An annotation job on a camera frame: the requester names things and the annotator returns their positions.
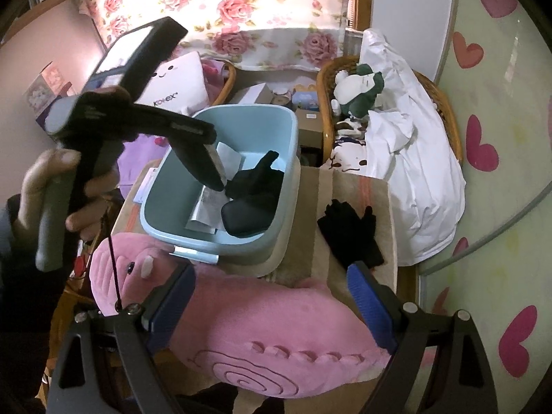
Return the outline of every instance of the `floral curtain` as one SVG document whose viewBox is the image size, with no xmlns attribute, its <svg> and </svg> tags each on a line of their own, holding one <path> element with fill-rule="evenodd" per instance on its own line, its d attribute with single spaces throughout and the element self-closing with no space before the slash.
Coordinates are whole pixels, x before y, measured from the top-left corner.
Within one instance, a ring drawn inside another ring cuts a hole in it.
<svg viewBox="0 0 552 414">
<path fill-rule="evenodd" d="M 191 50 L 244 70 L 318 70 L 343 55 L 348 0 L 81 0 L 104 43 L 164 16 L 189 34 Z"/>
</svg>

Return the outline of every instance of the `green plush toy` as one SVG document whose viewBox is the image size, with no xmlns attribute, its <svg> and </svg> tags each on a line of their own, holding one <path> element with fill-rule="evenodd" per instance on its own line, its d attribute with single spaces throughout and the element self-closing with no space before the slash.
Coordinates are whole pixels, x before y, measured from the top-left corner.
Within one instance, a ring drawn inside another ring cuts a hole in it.
<svg viewBox="0 0 552 414">
<path fill-rule="evenodd" d="M 358 64 L 357 73 L 349 75 L 341 70 L 336 75 L 333 95 L 346 117 L 365 118 L 374 107 L 376 97 L 383 91 L 382 72 L 374 73 L 367 64 Z"/>
</svg>

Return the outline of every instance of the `light blue plastic bin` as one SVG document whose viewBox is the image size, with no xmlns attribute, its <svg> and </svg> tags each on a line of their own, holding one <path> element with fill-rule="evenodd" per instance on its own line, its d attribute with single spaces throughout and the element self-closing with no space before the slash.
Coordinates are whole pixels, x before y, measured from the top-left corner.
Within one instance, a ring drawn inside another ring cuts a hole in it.
<svg viewBox="0 0 552 414">
<path fill-rule="evenodd" d="M 266 232 L 236 238 L 217 230 L 214 234 L 186 228 L 202 185 L 170 151 L 140 210 L 146 233 L 175 246 L 218 255 L 236 264 L 266 260 L 284 222 L 292 195 L 292 169 L 297 150 L 297 119 L 285 107 L 269 104 L 208 107 L 195 118 L 215 125 L 217 142 L 223 142 L 244 157 L 240 169 L 251 169 L 269 151 L 280 155 L 272 168 L 284 172 L 284 181 L 274 220 Z"/>
</svg>

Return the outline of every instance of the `gray handle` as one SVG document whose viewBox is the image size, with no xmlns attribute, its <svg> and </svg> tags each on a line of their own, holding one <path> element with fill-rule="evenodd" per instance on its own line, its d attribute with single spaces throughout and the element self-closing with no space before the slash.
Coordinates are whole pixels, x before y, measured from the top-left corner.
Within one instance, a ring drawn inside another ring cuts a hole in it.
<svg viewBox="0 0 552 414">
<path fill-rule="evenodd" d="M 96 158 L 92 177 L 109 172 L 117 163 L 123 150 L 124 145 L 121 141 L 104 141 Z M 46 187 L 36 256 L 37 269 L 42 272 L 54 271 L 63 266 L 63 245 L 67 233 L 65 219 L 69 215 L 69 204 L 76 175 L 75 170 L 56 176 Z"/>
<path fill-rule="evenodd" d="M 69 171 L 54 177 L 44 193 L 38 230 L 37 269 L 50 272 L 63 265 L 65 219 L 77 172 Z"/>
</svg>

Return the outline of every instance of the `white wall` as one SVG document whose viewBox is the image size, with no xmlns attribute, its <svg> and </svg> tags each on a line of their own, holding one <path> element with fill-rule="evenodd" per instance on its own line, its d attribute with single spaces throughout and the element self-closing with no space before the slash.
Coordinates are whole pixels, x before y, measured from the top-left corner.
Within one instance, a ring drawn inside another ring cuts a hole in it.
<svg viewBox="0 0 552 414">
<path fill-rule="evenodd" d="M 452 0 L 373 0 L 372 27 L 430 79 L 441 61 Z"/>
<path fill-rule="evenodd" d="M 89 17 L 72 0 L 38 17 L 0 48 L 0 204 L 18 193 L 25 171 L 53 142 L 34 121 L 23 92 L 52 60 L 77 91 L 103 54 Z"/>
</svg>

